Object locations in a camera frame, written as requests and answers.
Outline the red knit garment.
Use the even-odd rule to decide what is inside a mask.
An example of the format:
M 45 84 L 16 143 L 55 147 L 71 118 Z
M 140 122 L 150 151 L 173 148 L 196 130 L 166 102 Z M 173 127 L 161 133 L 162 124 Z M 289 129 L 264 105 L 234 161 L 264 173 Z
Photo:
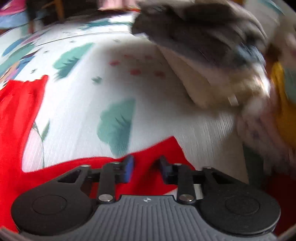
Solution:
M 108 157 L 82 158 L 34 172 L 22 171 L 25 146 L 47 81 L 47 75 L 32 82 L 10 80 L 1 90 L 1 226 L 13 232 L 17 232 L 17 228 L 11 217 L 11 206 L 19 195 L 83 164 L 98 169 L 114 161 Z M 174 137 L 133 155 L 132 179 L 128 184 L 116 186 L 116 197 L 121 194 L 162 195 L 174 190 L 176 186 L 165 185 L 158 170 L 160 156 L 165 156 L 170 164 L 180 163 L 194 170 Z

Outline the cartoon print play mat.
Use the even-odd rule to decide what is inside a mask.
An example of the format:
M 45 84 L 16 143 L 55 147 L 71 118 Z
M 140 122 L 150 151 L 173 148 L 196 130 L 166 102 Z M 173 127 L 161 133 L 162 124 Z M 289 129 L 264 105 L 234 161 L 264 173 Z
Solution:
M 196 107 L 157 46 L 130 33 L 132 20 L 37 22 L 32 35 L 21 26 L 1 36 L 1 86 L 49 77 L 23 170 L 119 158 L 173 136 L 194 167 L 247 182 L 236 111 Z

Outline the white patterned folded garment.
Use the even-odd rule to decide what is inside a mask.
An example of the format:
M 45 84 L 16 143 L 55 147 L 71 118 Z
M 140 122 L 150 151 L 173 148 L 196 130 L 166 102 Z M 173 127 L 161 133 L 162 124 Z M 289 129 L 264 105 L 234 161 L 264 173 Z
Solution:
M 253 97 L 237 119 L 237 132 L 242 141 L 263 159 L 263 168 L 295 169 L 295 148 L 280 136 L 275 124 L 275 106 L 268 96 Z

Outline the cream folded garment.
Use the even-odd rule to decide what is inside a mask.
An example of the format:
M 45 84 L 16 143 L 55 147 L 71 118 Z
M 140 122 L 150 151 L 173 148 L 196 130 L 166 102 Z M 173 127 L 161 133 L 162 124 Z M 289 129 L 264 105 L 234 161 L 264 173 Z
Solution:
M 260 64 L 225 69 L 192 61 L 158 46 L 191 100 L 201 108 L 240 106 L 254 97 L 269 97 L 270 82 Z

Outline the yellow folded garment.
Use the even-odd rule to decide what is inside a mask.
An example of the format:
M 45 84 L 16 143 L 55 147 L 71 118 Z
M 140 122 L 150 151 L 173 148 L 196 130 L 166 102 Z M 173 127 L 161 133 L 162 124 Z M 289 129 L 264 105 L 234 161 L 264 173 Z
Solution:
M 286 95 L 284 68 L 280 62 L 274 63 L 270 76 L 276 95 L 273 112 L 275 125 L 282 140 L 295 149 L 295 103 L 290 101 Z

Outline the pink and blue blanket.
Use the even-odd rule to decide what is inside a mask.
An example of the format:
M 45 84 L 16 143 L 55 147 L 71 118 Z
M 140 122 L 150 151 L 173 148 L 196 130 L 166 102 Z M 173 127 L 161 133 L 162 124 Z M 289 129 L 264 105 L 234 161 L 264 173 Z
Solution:
M 1 1 L 1 30 L 16 28 L 28 22 L 26 1 Z

